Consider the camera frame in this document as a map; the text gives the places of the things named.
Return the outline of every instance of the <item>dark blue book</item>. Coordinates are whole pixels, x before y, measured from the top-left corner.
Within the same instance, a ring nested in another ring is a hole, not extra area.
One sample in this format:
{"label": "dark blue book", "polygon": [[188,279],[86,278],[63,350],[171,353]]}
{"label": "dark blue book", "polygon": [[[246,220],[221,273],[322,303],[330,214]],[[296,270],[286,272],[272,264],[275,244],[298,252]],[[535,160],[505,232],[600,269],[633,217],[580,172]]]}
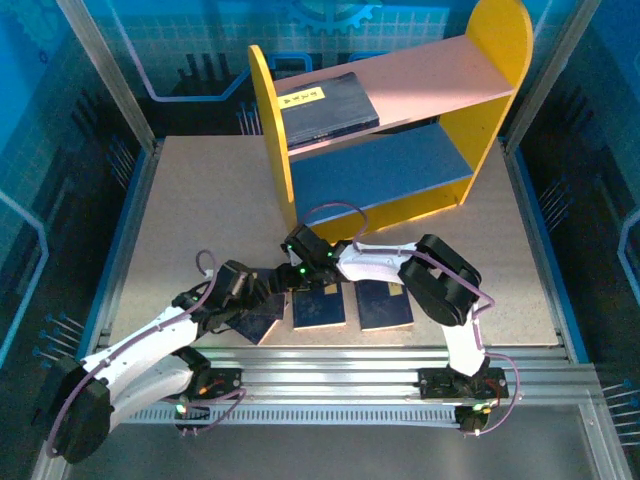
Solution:
{"label": "dark blue book", "polygon": [[361,280],[355,283],[362,330],[379,330],[413,324],[409,295],[404,285]]}
{"label": "dark blue book", "polygon": [[281,92],[289,148],[302,147],[380,125],[380,118],[355,73]]}
{"label": "dark blue book", "polygon": [[342,301],[342,286],[298,291],[292,295],[293,328],[316,328],[344,325],[346,316]]}
{"label": "dark blue book", "polygon": [[[270,273],[271,270],[268,269],[257,269],[256,278],[266,282]],[[264,304],[246,313],[230,326],[251,343],[258,345],[276,322],[284,317],[285,302],[284,293],[271,295]]]}

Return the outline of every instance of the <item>wooden table surface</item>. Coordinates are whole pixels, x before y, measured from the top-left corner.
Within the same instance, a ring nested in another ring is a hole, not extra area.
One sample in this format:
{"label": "wooden table surface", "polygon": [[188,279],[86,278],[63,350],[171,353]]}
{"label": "wooden table surface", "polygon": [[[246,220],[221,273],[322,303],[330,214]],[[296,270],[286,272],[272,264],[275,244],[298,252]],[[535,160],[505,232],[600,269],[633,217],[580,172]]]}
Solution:
{"label": "wooden table surface", "polygon": [[[482,274],[497,307],[482,317],[489,345],[555,345],[557,337],[501,151],[497,145],[467,202],[363,238],[402,244],[440,236]],[[194,257],[211,249],[220,262],[271,268],[286,261],[281,218],[262,137],[168,137],[126,276],[111,342],[151,321],[180,292],[202,281]],[[291,308],[263,345],[441,346],[440,327],[412,300],[414,324],[361,332],[353,285],[344,285],[344,326],[294,331]],[[251,345],[236,332],[198,345]]]}

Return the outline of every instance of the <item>yellow label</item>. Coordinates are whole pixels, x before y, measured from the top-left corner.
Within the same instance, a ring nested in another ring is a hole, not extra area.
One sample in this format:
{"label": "yellow label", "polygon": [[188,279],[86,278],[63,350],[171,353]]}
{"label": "yellow label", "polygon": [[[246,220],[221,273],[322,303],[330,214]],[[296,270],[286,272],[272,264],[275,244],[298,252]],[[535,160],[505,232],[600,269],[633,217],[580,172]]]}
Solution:
{"label": "yellow label", "polygon": [[289,107],[295,107],[296,105],[302,105],[304,103],[314,102],[324,98],[324,92],[321,87],[313,87],[307,90],[300,90],[296,93],[290,93],[278,97],[278,106],[280,110]]}
{"label": "yellow label", "polygon": [[402,285],[397,283],[389,283],[389,295],[394,297],[396,295],[402,295]]}

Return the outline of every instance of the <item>blue shelf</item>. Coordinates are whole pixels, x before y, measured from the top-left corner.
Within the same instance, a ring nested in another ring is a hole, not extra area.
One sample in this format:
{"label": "blue shelf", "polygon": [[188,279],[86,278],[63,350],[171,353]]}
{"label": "blue shelf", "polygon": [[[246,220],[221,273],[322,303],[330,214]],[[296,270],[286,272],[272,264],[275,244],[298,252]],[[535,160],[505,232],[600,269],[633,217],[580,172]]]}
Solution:
{"label": "blue shelf", "polygon": [[[372,208],[472,174],[437,123],[291,164],[299,216],[331,201]],[[307,224],[349,213],[342,207],[327,208],[313,214]]]}

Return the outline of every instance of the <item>pink shelf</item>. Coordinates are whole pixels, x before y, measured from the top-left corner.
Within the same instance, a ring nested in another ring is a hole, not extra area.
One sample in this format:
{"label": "pink shelf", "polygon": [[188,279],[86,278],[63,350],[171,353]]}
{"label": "pink shelf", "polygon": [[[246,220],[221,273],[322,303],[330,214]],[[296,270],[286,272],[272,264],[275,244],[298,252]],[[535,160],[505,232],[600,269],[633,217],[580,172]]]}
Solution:
{"label": "pink shelf", "polygon": [[355,72],[380,116],[380,126],[289,152],[296,156],[382,130],[510,95],[513,87],[466,36],[449,38],[275,82],[280,93]]}

